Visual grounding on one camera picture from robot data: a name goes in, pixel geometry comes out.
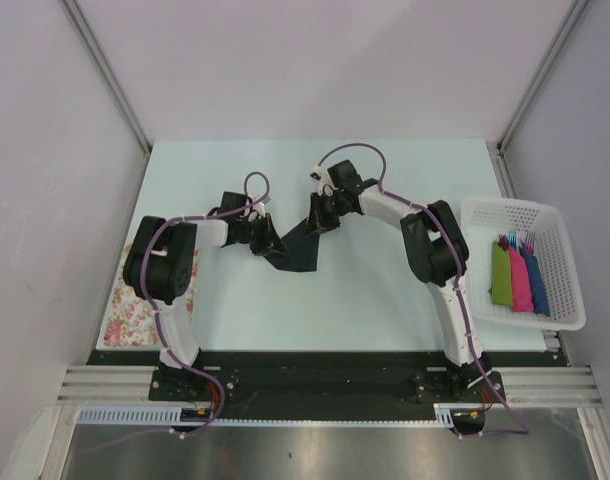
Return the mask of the black paper napkin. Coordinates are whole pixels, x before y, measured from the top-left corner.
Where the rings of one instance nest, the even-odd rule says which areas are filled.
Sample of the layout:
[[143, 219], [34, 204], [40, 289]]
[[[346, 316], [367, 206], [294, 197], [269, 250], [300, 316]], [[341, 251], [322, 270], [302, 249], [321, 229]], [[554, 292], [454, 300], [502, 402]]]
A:
[[288, 249], [287, 255], [272, 253], [265, 260], [275, 269], [292, 273], [311, 273], [318, 270], [319, 236], [305, 234], [307, 220], [303, 219], [281, 240]]

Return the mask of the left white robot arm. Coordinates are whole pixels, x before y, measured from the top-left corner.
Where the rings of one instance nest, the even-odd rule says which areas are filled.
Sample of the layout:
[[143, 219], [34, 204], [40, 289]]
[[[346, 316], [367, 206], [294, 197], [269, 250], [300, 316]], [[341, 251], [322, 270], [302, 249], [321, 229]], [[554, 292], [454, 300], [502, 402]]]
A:
[[266, 210], [266, 194], [253, 198], [225, 192], [206, 215], [166, 220], [145, 216], [123, 268], [123, 280], [149, 303], [162, 348], [159, 372], [182, 398], [199, 397], [206, 376], [194, 368], [200, 347], [191, 332], [185, 294], [193, 278], [194, 253], [209, 246], [247, 245], [256, 256], [285, 257], [289, 250]]

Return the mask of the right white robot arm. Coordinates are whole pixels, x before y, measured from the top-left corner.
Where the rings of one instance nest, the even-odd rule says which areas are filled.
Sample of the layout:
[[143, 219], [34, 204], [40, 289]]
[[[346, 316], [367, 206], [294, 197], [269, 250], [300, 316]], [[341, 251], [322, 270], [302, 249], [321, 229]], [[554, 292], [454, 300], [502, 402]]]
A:
[[376, 218], [402, 234], [407, 263], [434, 301], [449, 361], [446, 388], [458, 401], [469, 401], [490, 372], [466, 299], [469, 249], [450, 205], [442, 200], [421, 205], [385, 190], [376, 179], [362, 179], [345, 160], [328, 169], [314, 167], [318, 182], [310, 195], [305, 234], [319, 235], [356, 213]]

